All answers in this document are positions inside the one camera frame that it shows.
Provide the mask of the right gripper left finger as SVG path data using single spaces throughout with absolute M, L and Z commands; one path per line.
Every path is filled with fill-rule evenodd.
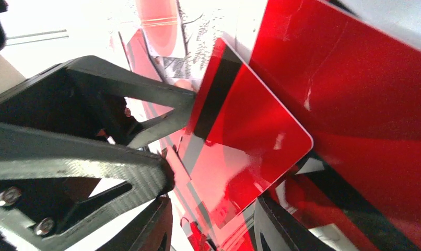
M 171 200 L 161 196 L 98 250 L 170 250 L 172 226 Z

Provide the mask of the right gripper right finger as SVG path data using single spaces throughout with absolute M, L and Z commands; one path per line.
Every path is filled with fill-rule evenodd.
M 268 196 L 255 201 L 254 233 L 258 250 L 333 250 Z

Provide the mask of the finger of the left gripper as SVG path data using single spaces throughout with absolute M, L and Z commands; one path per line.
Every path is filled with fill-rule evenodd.
M 105 131 L 117 144 L 138 149 L 184 128 L 195 97 L 90 55 L 56 64 L 2 92 L 0 122 L 85 139 Z M 140 122 L 126 116 L 126 98 L 170 110 Z
M 160 155 L 0 123 L 0 237 L 65 250 L 173 189 Z

